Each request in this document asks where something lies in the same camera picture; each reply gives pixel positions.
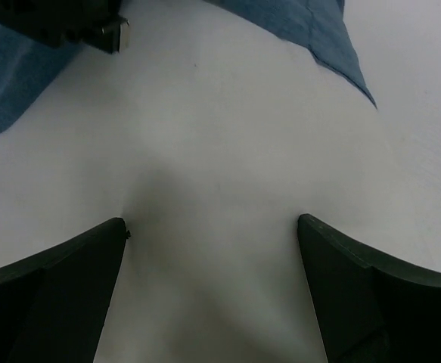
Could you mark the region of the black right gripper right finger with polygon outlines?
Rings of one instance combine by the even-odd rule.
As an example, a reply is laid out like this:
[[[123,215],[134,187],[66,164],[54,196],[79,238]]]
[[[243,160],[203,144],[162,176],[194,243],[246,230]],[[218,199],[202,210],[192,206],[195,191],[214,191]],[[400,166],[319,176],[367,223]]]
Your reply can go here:
[[[441,273],[310,214],[297,236],[329,362],[441,362]]]

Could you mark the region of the blue fabric pillowcase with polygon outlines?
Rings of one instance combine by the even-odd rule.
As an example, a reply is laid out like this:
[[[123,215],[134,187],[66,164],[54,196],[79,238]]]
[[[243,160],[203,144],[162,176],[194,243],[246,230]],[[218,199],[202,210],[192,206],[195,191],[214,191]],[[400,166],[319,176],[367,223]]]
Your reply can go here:
[[[215,1],[278,38],[308,49],[315,61],[342,76],[369,101],[359,59],[343,21],[343,1]],[[0,25],[0,134],[9,129],[81,52],[53,49]]]

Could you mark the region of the white pillow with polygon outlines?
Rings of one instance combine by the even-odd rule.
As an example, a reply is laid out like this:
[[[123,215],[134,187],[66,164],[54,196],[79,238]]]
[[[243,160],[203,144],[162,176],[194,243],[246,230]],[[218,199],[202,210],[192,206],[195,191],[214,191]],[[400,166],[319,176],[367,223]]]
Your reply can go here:
[[[132,233],[98,362],[323,362],[296,238],[311,213],[441,271],[371,102],[202,1],[134,1],[0,135],[0,267],[112,217]]]

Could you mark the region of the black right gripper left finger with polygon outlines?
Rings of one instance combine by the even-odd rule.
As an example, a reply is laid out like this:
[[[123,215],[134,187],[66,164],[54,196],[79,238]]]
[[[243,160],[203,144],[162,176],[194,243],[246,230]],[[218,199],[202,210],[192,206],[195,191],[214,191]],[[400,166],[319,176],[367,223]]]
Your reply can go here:
[[[130,233],[121,218],[0,268],[0,362],[92,362]]]

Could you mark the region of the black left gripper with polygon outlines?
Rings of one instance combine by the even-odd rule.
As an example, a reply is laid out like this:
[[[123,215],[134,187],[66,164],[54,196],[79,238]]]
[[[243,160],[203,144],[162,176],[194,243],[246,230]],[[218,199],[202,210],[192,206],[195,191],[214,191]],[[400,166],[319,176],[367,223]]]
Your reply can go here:
[[[129,21],[120,16],[121,1],[0,0],[0,25],[59,48],[85,43],[108,54],[129,46]]]

